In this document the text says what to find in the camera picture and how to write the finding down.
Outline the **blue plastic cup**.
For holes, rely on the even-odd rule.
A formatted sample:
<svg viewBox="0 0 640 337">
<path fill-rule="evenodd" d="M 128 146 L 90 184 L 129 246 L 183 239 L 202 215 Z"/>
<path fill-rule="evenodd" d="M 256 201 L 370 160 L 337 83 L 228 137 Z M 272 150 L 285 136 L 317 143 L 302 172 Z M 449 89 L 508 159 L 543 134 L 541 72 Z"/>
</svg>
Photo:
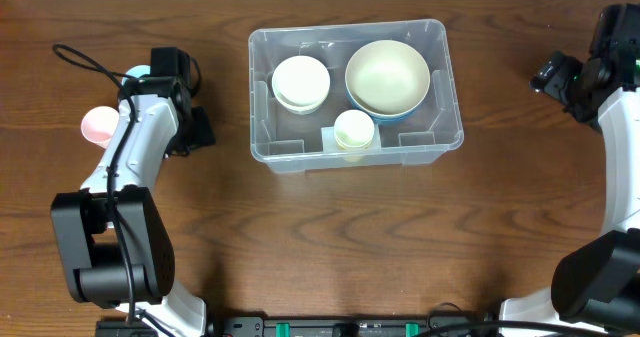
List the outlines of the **blue plastic cup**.
<svg viewBox="0 0 640 337">
<path fill-rule="evenodd" d="M 137 65 L 129 69 L 125 76 L 121 79 L 121 83 L 125 84 L 129 79 L 140 78 L 150 73 L 149 65 Z"/>
</svg>

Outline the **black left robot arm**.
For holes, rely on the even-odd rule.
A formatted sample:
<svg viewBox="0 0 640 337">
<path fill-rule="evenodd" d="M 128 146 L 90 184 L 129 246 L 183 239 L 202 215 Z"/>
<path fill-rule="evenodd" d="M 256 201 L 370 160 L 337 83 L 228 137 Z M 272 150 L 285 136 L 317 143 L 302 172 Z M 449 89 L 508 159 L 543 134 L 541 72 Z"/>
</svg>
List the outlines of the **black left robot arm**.
<svg viewBox="0 0 640 337">
<path fill-rule="evenodd" d="M 125 313 L 97 322 L 98 336 L 212 335 L 206 302 L 175 279 L 174 249 L 152 196 L 164 159 L 216 142 L 205 110 L 192 104 L 202 81 L 197 61 L 157 47 L 146 72 L 112 72 L 79 51 L 69 62 L 107 76 L 119 102 L 98 166 L 51 204 L 71 297 Z"/>
</svg>

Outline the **beige bowl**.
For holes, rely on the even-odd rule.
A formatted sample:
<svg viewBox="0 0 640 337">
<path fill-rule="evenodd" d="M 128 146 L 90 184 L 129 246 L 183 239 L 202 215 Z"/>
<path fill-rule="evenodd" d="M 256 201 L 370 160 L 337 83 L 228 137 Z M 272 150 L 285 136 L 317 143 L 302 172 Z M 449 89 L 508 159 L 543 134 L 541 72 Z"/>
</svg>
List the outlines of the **beige bowl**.
<svg viewBox="0 0 640 337">
<path fill-rule="evenodd" d="M 410 45 L 378 40 L 351 56 L 344 80 L 348 95 L 373 112 L 392 115 L 424 101 L 431 87 L 431 71 L 425 58 Z"/>
</svg>

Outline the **grey small bowl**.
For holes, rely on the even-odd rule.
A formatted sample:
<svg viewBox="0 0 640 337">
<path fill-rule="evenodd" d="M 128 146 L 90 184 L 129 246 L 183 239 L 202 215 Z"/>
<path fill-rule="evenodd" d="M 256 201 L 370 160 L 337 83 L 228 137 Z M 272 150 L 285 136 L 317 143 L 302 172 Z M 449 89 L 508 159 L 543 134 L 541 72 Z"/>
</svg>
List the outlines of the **grey small bowl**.
<svg viewBox="0 0 640 337">
<path fill-rule="evenodd" d="M 297 114 L 297 115 L 312 114 L 312 113 L 314 113 L 315 111 L 317 111 L 321 107 L 320 104 L 302 106 L 302 107 L 300 107 L 300 106 L 290 106 L 290 105 L 285 105 L 285 104 L 281 104 L 281 106 L 285 110 L 287 110 L 287 111 L 289 111 L 291 113 Z"/>
</svg>

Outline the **yellow plastic cup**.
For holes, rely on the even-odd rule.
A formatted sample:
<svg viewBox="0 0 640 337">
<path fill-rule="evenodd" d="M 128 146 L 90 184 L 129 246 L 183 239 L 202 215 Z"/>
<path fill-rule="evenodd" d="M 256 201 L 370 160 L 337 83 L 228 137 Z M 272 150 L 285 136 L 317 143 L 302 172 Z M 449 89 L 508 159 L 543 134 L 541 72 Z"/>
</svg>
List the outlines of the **yellow plastic cup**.
<svg viewBox="0 0 640 337">
<path fill-rule="evenodd" d="M 343 153 L 342 158 L 349 162 L 355 163 L 363 159 L 368 150 L 370 149 L 371 144 L 362 144 L 362 145 L 348 145 L 342 144 L 341 142 L 337 143 L 338 149 Z"/>
</svg>

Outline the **white small bowl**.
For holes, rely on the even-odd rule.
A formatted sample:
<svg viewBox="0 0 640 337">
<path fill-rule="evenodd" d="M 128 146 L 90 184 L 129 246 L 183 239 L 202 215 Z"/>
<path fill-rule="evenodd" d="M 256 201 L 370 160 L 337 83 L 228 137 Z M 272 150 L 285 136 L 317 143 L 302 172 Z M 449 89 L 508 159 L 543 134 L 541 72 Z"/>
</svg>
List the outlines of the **white small bowl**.
<svg viewBox="0 0 640 337">
<path fill-rule="evenodd" d="M 328 69 L 310 56 L 293 56 L 281 62 L 272 75 L 275 98 L 290 106 L 322 104 L 330 90 Z"/>
</svg>

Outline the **cream plastic cup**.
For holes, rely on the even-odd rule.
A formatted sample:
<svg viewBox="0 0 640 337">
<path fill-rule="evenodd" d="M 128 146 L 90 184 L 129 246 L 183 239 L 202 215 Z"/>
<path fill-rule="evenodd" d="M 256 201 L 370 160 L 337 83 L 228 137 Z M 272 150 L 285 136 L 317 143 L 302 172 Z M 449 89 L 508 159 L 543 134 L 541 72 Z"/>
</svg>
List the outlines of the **cream plastic cup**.
<svg viewBox="0 0 640 337">
<path fill-rule="evenodd" d="M 344 149 L 366 148 L 375 134 L 373 120 L 360 110 L 342 112 L 336 118 L 333 129 L 337 144 Z"/>
</svg>

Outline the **pink plastic cup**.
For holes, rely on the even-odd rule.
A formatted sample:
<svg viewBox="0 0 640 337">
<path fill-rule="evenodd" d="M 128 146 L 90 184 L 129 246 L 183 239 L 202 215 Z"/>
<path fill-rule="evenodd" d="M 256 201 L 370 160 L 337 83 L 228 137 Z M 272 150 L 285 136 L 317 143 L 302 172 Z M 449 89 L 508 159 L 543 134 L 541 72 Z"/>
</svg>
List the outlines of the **pink plastic cup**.
<svg viewBox="0 0 640 337">
<path fill-rule="evenodd" d="M 119 122 L 119 112 L 108 106 L 98 106 L 85 114 L 81 121 L 83 137 L 102 148 L 107 148 Z"/>
</svg>

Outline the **dark blue bowl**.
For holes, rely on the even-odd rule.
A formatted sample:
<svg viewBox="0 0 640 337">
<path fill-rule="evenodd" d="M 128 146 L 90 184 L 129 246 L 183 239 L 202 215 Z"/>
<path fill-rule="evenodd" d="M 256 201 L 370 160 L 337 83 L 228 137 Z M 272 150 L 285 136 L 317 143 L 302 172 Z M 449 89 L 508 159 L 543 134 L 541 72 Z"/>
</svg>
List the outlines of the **dark blue bowl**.
<svg viewBox="0 0 640 337">
<path fill-rule="evenodd" d="M 420 105 L 417 105 L 416 107 L 410 109 L 409 111 L 406 111 L 406 112 L 403 112 L 403 113 L 400 113 L 400 114 L 387 115 L 387 114 L 381 114 L 381 113 L 373 112 L 372 110 L 369 110 L 367 107 L 365 107 L 363 104 L 358 102 L 351 95 L 347 95 L 347 98 L 348 98 L 349 102 L 351 103 L 351 105 L 354 108 L 356 108 L 358 110 L 361 110 L 364 113 L 368 114 L 372 118 L 372 120 L 377 124 L 398 123 L 400 121 L 403 121 L 403 120 L 407 119 L 412 114 L 414 114 L 418 110 L 418 108 L 420 107 Z"/>
</svg>

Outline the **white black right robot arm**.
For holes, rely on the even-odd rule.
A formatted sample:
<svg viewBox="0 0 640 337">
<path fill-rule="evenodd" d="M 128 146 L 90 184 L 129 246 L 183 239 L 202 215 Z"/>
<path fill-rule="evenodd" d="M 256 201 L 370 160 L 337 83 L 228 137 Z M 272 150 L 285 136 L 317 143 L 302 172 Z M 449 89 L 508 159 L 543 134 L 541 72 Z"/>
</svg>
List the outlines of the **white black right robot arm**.
<svg viewBox="0 0 640 337">
<path fill-rule="evenodd" d="M 628 336 L 639 332 L 639 7 L 598 18 L 589 57 L 554 52 L 531 88 L 601 133 L 605 210 L 599 236 L 564 257 L 550 287 L 500 305 L 499 336 Z"/>
</svg>

